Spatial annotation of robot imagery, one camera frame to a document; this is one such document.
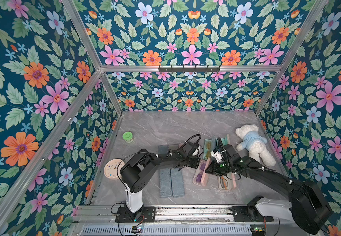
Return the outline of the green case with olive glasses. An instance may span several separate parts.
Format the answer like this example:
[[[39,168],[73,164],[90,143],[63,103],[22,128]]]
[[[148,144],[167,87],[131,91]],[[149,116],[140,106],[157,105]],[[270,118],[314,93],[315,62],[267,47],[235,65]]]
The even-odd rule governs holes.
[[[215,148],[215,143],[211,139],[205,139],[204,140],[204,154],[203,154],[203,160],[208,160],[211,158],[211,152]]]

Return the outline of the grey case with white glasses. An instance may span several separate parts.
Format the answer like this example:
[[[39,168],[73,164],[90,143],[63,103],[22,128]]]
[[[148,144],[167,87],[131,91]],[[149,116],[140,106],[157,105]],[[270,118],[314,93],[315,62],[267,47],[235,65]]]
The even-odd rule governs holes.
[[[169,168],[159,170],[160,197],[172,196],[171,170]]]

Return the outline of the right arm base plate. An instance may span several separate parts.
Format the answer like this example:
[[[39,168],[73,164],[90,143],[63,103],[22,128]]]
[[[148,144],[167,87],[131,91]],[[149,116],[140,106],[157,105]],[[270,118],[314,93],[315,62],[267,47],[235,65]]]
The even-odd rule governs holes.
[[[254,206],[232,206],[229,208],[236,222],[274,222],[271,216],[263,216]]]

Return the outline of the grey case with yellow glasses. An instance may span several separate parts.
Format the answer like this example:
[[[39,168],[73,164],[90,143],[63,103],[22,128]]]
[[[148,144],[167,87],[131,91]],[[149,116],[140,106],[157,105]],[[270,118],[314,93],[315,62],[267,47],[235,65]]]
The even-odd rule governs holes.
[[[170,170],[171,188],[173,197],[183,197],[185,195],[182,172],[177,169]]]

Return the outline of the grey case with red glasses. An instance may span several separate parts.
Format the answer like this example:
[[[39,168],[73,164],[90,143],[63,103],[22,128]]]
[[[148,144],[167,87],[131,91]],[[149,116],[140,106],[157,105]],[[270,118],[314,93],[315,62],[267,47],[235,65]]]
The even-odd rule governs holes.
[[[164,155],[169,153],[168,145],[159,145],[158,146],[158,154]]]

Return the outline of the grey case with black glasses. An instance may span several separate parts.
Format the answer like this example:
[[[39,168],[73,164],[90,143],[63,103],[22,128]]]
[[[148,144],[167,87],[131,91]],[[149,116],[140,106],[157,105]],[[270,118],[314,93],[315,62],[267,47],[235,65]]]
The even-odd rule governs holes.
[[[179,149],[179,145],[178,144],[168,145],[168,149],[169,151],[176,151],[177,149]]]

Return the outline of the green case with black glasses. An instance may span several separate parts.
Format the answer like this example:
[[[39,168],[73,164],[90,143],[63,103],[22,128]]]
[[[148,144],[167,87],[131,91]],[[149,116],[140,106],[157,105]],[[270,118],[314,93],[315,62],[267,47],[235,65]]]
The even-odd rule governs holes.
[[[221,138],[221,142],[224,146],[230,144],[229,135],[227,134],[226,136]],[[215,144],[215,148],[218,148],[218,144],[219,144],[218,143],[218,137],[214,137],[214,144]]]

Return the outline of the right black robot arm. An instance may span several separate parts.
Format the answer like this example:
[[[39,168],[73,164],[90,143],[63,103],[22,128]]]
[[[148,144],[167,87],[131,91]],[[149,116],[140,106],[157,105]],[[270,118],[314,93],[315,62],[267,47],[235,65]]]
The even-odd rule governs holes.
[[[289,178],[249,156],[241,157],[232,145],[224,145],[221,138],[217,138],[211,157],[211,164],[205,170],[207,174],[235,174],[240,178],[249,178],[286,198],[281,201],[260,195],[255,197],[247,205],[252,218],[259,214],[286,219],[294,222],[306,233],[316,235],[333,214],[331,206],[316,183]]]

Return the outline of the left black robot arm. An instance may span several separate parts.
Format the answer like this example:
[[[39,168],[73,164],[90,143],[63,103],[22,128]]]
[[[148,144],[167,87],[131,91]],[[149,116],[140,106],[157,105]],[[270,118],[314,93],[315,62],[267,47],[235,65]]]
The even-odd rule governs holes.
[[[143,148],[128,156],[130,159],[117,171],[117,175],[126,190],[124,213],[131,220],[136,222],[142,216],[143,189],[155,172],[166,168],[176,168],[178,171],[185,167],[198,168],[203,155],[203,148],[199,144],[201,137],[195,134],[180,147],[167,153],[152,153]]]

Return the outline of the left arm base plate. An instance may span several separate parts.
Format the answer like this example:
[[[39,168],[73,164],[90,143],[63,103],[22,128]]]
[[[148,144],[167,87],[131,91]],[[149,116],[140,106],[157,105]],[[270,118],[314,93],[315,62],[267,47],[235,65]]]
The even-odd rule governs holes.
[[[127,206],[120,206],[115,218],[116,223],[146,223],[154,222],[156,207],[142,206],[138,211],[131,212]]]

